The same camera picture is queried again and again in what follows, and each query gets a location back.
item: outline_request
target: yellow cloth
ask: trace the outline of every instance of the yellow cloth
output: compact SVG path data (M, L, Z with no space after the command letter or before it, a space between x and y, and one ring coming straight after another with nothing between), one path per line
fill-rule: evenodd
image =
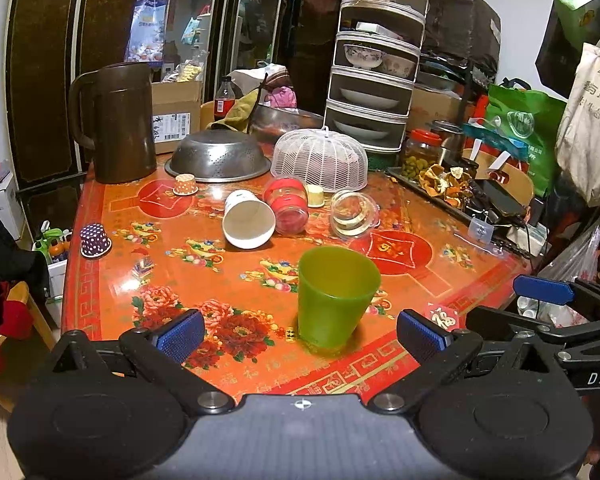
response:
M249 116L251 115L251 111L256 105L257 100L258 89L256 88L244 97L238 99L224 119L209 124L207 128L217 128L218 126L216 126L216 124L218 124L225 128L235 130L236 132L246 133L247 126L249 126Z

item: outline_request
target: white basket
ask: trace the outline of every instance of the white basket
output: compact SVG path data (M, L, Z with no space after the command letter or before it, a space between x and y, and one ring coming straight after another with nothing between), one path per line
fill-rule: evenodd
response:
M357 191L366 186L368 161L353 137L321 130L294 130L282 135L273 152L271 173L290 175L328 193Z

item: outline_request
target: pitcher handle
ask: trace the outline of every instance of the pitcher handle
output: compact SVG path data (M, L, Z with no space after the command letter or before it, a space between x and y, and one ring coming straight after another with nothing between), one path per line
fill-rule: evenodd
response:
M79 75L69 87L69 128L71 134L75 139L75 142L80 144L87 150L95 150L95 144L93 139L87 137L82 131L80 124L80 92L82 89L90 84L94 83L95 72L86 72Z

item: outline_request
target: stacked food storage rack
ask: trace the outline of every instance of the stacked food storage rack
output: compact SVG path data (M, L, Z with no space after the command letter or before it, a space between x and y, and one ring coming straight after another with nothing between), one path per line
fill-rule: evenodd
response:
M400 152L429 0L342 0L324 124Z

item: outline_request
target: table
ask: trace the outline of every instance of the table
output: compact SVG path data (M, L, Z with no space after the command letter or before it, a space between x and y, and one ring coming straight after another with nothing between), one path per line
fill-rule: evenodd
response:
M263 247L225 243L224 199L235 189L262 192L270 175L236 184L200 184L175 196L174 179L158 170L129 184L104 186L87 177L74 232L100 222L112 250L88 260L72 244L62 329L95 340L117 339L133 326L154 328L188 308L205 316L206 337L184 365L239 400L245 393L336 394L368 399L416 367L396 341L395 316L412 308L448 330L474 306L498 307L511 294L524 260L494 256L465 239L466 227L382 173L369 193L381 224L350 248L368 254L382 273L380 290L350 344L339 355L311 352L296 337L298 260L330 233L329 200L311 210L306 232L274 235Z

